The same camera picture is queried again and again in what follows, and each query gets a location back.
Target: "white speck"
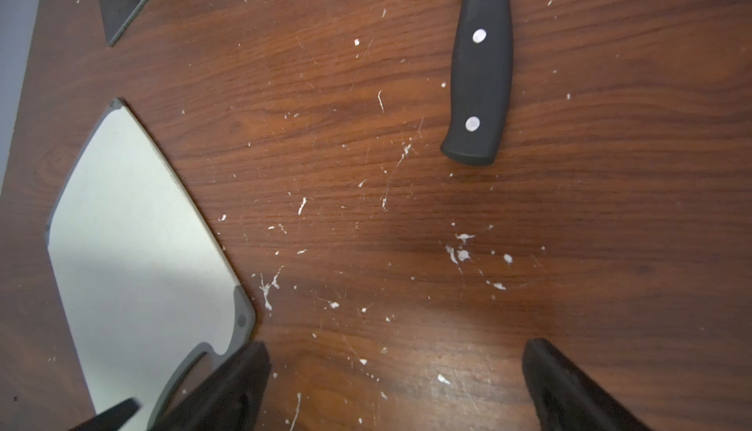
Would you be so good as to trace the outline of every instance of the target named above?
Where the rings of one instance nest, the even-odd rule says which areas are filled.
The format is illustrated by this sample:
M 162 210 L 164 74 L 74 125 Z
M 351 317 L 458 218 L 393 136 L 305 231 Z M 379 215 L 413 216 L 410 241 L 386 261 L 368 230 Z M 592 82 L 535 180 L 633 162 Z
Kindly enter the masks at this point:
M 457 238 L 457 240 L 462 240 L 463 241 L 463 245 L 465 245 L 470 238 L 475 238 L 475 235 L 468 235 L 466 233 L 463 233 L 463 234 L 460 234 L 460 235 L 455 234 L 455 237 Z
M 475 32 L 472 34 L 472 41 L 475 44 L 482 43 L 485 38 L 486 38 L 486 30 L 483 28 L 476 29 Z
M 454 257 L 454 248 L 451 248 L 449 245 L 447 245 L 445 248 L 446 252 L 449 254 L 449 257 L 452 259 L 452 263 L 459 265 L 459 263 L 457 263 L 457 258 Z
M 298 392 L 298 407 L 295 409 L 295 417 L 293 418 L 293 426 L 289 427 L 289 431 L 293 431 L 293 428 L 295 427 L 295 422 L 298 419 L 298 413 L 300 413 L 300 392 Z
M 276 287 L 277 289 L 280 288 L 277 284 L 277 276 L 279 275 L 279 272 L 277 272 L 275 278 L 269 284 L 264 284 L 264 275 L 261 275 L 261 292 L 264 294 L 264 307 L 266 307 L 266 310 L 269 311 L 272 310 L 271 304 L 269 303 L 269 290 L 272 286 Z

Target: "wood grain surface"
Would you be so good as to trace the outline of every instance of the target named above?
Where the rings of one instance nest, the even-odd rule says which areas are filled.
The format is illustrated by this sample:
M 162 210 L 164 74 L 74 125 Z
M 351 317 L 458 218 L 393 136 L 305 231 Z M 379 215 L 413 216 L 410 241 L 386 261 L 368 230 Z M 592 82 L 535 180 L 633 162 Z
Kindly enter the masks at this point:
M 41 0 L 0 196 L 0 429 L 93 413 L 42 233 L 115 96 L 254 298 L 257 429 L 290 430 L 297 393 L 298 431 L 537 429 L 538 336 L 656 430 L 749 429 L 752 0 L 512 0 L 483 168 L 438 149 L 459 5 L 149 0 L 107 48 L 96 0 Z

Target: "knife rivet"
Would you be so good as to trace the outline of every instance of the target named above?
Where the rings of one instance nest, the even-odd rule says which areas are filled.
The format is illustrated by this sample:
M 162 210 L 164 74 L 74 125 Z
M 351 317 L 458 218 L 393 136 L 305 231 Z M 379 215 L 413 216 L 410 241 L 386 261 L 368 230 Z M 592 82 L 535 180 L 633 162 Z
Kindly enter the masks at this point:
M 482 43 L 485 38 L 486 38 L 486 30 L 483 28 L 476 29 L 475 32 L 472 34 L 472 40 L 475 44 Z
M 465 129 L 470 132 L 477 131 L 477 128 L 479 127 L 481 127 L 481 120 L 479 120 L 476 116 L 470 116 L 468 117 L 468 120 L 465 121 Z

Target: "knife blade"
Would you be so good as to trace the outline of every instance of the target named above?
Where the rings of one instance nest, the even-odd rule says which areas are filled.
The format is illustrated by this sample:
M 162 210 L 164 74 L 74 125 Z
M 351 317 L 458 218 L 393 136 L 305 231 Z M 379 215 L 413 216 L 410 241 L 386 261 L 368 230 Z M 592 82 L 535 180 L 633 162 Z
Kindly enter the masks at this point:
M 454 39 L 451 116 L 441 152 L 489 165 L 499 150 L 512 89 L 509 0 L 463 0 Z

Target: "white paint splatter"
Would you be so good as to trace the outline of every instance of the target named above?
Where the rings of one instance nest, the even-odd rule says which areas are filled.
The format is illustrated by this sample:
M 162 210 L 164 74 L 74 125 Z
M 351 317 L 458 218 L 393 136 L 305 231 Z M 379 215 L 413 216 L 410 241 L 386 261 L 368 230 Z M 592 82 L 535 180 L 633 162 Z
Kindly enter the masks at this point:
M 271 304 L 269 303 L 269 290 L 272 286 L 279 289 L 279 285 L 277 284 L 277 276 L 279 276 L 280 273 L 277 272 L 275 275 L 275 278 L 271 280 L 271 283 L 264 284 L 264 275 L 261 274 L 261 292 L 264 294 L 264 307 L 266 307 L 266 310 L 270 311 L 272 310 Z
M 300 413 L 300 392 L 298 392 L 298 407 L 295 409 L 295 417 L 293 418 L 293 426 L 289 427 L 289 431 L 293 431 L 295 422 L 298 420 L 298 414 Z
M 447 245 L 445 248 L 446 252 L 449 254 L 449 257 L 452 259 L 452 263 L 459 265 L 457 258 L 454 256 L 454 248 L 451 248 L 449 245 Z
M 454 236 L 457 238 L 457 240 L 462 240 L 463 245 L 465 245 L 470 238 L 475 238 L 475 235 L 468 235 L 466 233 L 460 235 L 455 234 Z

